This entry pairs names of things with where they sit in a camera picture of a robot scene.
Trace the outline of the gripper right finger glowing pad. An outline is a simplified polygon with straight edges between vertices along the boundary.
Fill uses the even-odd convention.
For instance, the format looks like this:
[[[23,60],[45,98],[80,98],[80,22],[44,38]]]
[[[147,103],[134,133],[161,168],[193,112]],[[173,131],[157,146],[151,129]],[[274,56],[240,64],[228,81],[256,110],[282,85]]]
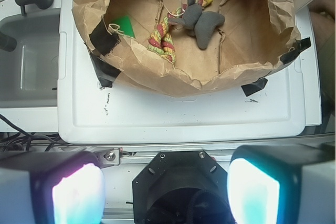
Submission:
[[[237,223],[335,223],[335,145],[242,145],[227,192]]]

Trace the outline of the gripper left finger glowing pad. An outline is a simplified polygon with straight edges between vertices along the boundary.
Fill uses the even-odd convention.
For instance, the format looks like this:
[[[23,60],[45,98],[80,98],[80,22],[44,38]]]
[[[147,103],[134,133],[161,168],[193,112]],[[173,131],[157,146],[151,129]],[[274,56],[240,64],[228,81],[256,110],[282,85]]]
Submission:
[[[1,153],[1,223],[100,223],[105,202],[91,152]]]

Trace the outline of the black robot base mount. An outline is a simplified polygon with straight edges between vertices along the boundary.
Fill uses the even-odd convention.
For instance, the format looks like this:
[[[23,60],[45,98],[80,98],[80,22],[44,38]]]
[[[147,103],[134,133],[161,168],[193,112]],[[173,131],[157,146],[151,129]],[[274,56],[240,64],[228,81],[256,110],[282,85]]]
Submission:
[[[135,223],[235,223],[227,171],[197,151],[156,155],[132,182]]]

